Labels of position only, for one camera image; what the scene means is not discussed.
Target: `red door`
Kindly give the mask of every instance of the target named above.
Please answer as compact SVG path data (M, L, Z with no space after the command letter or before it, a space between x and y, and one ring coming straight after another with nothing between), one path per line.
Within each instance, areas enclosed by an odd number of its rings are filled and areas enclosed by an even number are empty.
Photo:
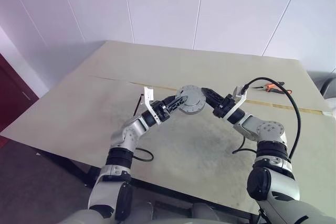
M0 55L0 132L25 112L38 97ZM7 139L0 136L0 148Z

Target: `white wall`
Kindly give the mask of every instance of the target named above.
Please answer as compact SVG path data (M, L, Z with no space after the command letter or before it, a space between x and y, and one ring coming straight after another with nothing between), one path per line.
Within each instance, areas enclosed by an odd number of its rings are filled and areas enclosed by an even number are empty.
M48 88L104 40L336 67L336 0L0 0L0 26Z

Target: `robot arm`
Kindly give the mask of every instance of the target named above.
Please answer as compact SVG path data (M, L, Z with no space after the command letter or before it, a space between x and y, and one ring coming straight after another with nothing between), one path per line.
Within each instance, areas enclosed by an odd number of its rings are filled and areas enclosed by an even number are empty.
M246 93L237 87L234 95L223 98L215 91L202 88L213 114L228 120L247 139L257 142L256 159L247 181L247 191L260 206L261 216L268 223L335 223L315 207L300 200L287 154L284 126L275 121L263 121L239 109Z
M152 102L153 90L147 87L144 97L148 110L113 133L106 164L93 187L88 209L74 213L61 224L119 223L129 216L132 202L131 165L138 141L151 126L166 121L187 99L186 96L171 96Z

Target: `door frame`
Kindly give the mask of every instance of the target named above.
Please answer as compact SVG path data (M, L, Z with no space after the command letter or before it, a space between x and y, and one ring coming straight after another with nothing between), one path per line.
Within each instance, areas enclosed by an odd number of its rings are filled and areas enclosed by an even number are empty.
M39 98L33 90L25 83L25 81L18 75L18 73L11 67L6 59L0 54L0 68L12 79L18 86L21 92L31 101L35 103Z

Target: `black cable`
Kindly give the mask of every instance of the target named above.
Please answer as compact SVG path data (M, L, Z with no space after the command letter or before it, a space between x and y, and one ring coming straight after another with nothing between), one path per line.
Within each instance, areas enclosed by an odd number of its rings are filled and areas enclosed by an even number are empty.
M139 105L140 105L140 102L141 102L141 98L143 97L143 94L140 95L139 97L139 100L138 100L138 103L135 107L135 110L134 110L134 113L133 113L133 116L135 116L136 112L138 111L138 108L139 108Z
M146 152L146 153L148 153L149 155L151 155L152 157L151 157L150 159L143 159L143 158L139 158L139 157L133 156L133 158L135 158L135 159L137 159L137 160L140 160L140 161L143 161L143 162L150 162L150 161L153 161L153 159L154 159L154 155L153 155L153 153L151 153L150 151L145 150L145 149L143 149L143 148L135 148L135 149L138 150L138 151Z
M241 152L241 151L249 151L249 152L254 152L255 154L257 154L257 152L255 150L252 150L252 149L248 149L248 148L242 148L242 146L245 144L245 137L243 137L243 142L242 144L240 145L240 147L236 150L234 150L232 152L232 154L236 154L237 152Z
M328 90L330 83L335 80L336 77L331 77L328 80L326 80L320 90L321 95L324 97L324 95L326 94L326 91Z
M266 216L265 212L262 209L259 210L259 213L267 224L271 224L271 221L268 219L268 217Z
M295 114L296 114L296 117L297 117L297 120L298 120L298 130L296 132L296 137L295 137L295 141L294 141L294 145L293 145L293 148L292 150L290 151L290 154L289 154L289 159L291 159L293 157L293 154L294 154L294 151L296 149L296 146L298 145L298 142L299 142L299 137L300 137L300 132L301 132L301 116L300 116L300 112L299 112L299 109L294 101L294 99L292 98L292 96L287 92L286 89L284 89L283 86L281 86L279 83L277 83L276 81L270 79L270 78L267 78L267 77L258 77L256 79L253 79L252 81L250 81L249 83L247 83L246 85L244 85L243 89L242 89L242 94L245 93L245 91L248 89L248 87L251 85L251 83L257 81L257 80L266 80L266 81L269 81L271 83L273 83L275 86L277 86L279 89L281 89L285 95L288 97L289 101L291 102L291 104L293 105L294 107L294 110L295 110Z
M258 217L257 217L257 220L255 222L255 224L259 224L260 223L260 220L261 220L261 214L259 213Z

